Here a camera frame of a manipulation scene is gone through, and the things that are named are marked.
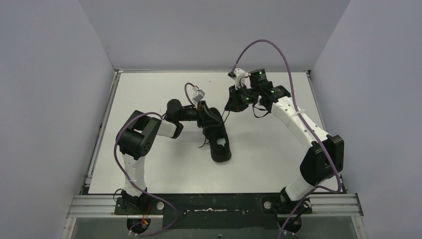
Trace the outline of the black sneaker shoe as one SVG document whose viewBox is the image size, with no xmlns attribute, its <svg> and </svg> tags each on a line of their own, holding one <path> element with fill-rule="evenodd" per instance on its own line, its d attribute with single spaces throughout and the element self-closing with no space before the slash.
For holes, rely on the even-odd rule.
<svg viewBox="0 0 422 239">
<path fill-rule="evenodd" d="M 228 134 L 218 109 L 210 108 L 210 110 L 219 119 L 219 122 L 216 122 L 216 126 L 203 129 L 203 134 L 209 141 L 212 160 L 224 163 L 231 159 Z"/>
</svg>

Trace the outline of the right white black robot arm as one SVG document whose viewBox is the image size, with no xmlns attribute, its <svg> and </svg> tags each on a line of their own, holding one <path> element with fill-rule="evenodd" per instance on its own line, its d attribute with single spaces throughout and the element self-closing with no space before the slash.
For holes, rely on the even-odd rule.
<svg viewBox="0 0 422 239">
<path fill-rule="evenodd" d="M 293 212 L 300 199 L 322 182 L 332 177 L 339 180 L 344 160 L 344 141 L 339 135 L 332 136 L 314 123 L 295 105 L 293 95 L 285 87 L 274 86 L 267 79 L 263 68 L 252 72 L 236 68 L 228 76 L 235 84 L 229 87 L 226 111 L 242 112 L 249 105 L 262 106 L 286 126 L 306 151 L 298 176 L 281 191 L 282 210 Z"/>
</svg>

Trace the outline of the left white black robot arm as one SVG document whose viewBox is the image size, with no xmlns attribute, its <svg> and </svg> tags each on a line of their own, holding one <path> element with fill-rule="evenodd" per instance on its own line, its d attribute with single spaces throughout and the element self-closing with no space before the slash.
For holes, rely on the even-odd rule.
<svg viewBox="0 0 422 239">
<path fill-rule="evenodd" d="M 172 99 L 167 103 L 164 116 L 154 118 L 151 115 L 134 111 L 116 136 L 116 148 L 123 156 L 126 177 L 122 194 L 129 196 L 127 205 L 136 213 L 147 207 L 147 198 L 142 195 L 146 190 L 145 156 L 155 138 L 178 138 L 184 128 L 183 121 L 196 121 L 202 129 L 223 123 L 221 116 L 212 112 L 205 101 L 199 101 L 197 106 L 184 106 L 179 100 Z"/>
</svg>

